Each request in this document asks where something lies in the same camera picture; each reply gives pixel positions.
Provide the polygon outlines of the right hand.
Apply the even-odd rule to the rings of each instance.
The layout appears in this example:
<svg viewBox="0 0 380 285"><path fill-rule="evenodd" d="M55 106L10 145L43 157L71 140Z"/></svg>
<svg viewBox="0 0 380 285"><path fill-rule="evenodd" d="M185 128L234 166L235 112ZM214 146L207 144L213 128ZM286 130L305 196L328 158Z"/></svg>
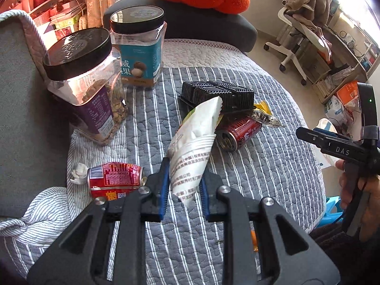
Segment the right hand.
<svg viewBox="0 0 380 285"><path fill-rule="evenodd" d="M336 168L343 171L339 177L339 185L341 186L341 208L345 210L352 201L352 194L348 191L347 174L344 165L344 160L338 160L335 163ZM359 234L359 240L365 242L368 241L379 228L379 176L360 178L358 187L360 189L365 188L364 191L370 194L366 210L361 218L361 231Z"/></svg>

